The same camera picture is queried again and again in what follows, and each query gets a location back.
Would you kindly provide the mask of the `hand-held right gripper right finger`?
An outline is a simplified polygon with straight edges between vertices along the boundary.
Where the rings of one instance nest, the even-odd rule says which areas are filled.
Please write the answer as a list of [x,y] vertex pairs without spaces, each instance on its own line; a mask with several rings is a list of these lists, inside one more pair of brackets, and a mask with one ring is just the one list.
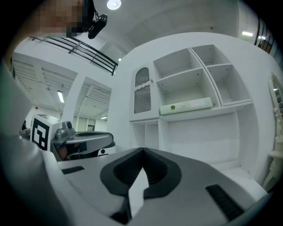
[[254,218],[271,198],[258,184],[195,159],[155,153],[179,166],[181,180],[168,195],[146,199],[130,226],[258,225]]

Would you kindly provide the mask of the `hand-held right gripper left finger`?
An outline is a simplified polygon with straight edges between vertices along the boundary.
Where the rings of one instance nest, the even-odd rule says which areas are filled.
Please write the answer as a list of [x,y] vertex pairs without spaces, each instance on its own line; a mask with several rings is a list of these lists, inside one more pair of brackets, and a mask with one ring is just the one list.
[[59,162],[67,173],[72,194],[68,195],[68,216],[72,226],[144,226],[143,212],[132,215],[136,181],[141,171],[141,148],[97,158]]

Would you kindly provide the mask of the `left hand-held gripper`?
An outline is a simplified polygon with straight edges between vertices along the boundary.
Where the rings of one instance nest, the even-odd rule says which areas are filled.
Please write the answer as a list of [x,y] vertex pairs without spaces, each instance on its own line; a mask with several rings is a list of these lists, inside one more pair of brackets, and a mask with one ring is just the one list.
[[35,114],[31,125],[31,142],[43,151],[50,151],[61,161],[57,147],[65,142],[67,160],[94,158],[113,154],[115,141],[108,132],[76,132],[70,121],[45,114]]

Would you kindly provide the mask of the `white shelving cabinet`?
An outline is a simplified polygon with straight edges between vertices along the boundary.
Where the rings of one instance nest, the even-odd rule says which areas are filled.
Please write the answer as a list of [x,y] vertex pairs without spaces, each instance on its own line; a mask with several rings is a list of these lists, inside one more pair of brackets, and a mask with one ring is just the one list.
[[[200,98],[213,107],[161,115],[160,107]],[[239,113],[253,101],[238,71],[214,44],[184,48],[131,73],[130,146],[239,167]]]

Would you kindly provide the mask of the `pale green box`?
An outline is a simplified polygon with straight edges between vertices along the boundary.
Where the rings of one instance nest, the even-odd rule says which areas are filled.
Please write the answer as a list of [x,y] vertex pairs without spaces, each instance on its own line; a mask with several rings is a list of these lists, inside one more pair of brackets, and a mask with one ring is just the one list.
[[169,115],[175,113],[184,113],[196,110],[210,109],[213,107],[211,98],[200,98],[186,102],[179,102],[160,107],[160,114]]

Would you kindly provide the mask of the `person's grey shirt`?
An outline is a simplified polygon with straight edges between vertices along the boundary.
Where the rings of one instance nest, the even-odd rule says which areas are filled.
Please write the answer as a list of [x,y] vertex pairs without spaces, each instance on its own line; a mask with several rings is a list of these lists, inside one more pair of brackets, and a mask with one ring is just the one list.
[[73,226],[42,152],[20,129],[32,104],[0,60],[0,226]]

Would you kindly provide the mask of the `cream ornate dressing table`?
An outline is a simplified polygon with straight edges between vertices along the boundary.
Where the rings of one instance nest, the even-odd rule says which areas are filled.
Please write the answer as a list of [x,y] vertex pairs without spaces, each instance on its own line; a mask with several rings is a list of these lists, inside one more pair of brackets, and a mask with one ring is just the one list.
[[267,192],[273,189],[283,175],[283,151],[274,150],[269,154],[269,157],[272,158],[272,163],[263,183],[263,188]]

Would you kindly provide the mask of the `black metal railing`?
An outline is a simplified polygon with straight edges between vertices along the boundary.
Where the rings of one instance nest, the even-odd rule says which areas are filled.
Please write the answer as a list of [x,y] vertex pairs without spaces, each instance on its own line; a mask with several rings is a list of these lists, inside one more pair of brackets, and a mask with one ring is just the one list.
[[115,74],[116,69],[118,67],[118,63],[115,62],[113,59],[111,59],[101,51],[97,50],[96,48],[76,38],[30,37],[29,40],[63,50],[64,52],[76,56],[91,65],[99,67],[100,69],[111,74],[112,76]]

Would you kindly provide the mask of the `oval cream framed mirror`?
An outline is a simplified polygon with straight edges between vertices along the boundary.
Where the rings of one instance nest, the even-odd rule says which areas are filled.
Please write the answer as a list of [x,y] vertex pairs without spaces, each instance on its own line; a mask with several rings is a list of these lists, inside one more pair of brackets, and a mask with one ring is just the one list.
[[276,123],[274,151],[283,155],[283,86],[274,74],[269,77],[268,85],[273,102],[273,112]]

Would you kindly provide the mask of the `round ceiling light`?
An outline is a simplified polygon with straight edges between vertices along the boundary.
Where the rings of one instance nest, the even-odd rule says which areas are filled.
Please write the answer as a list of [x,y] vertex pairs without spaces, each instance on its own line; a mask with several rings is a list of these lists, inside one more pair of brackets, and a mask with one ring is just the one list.
[[107,8],[110,10],[117,10],[121,6],[121,0],[108,0]]

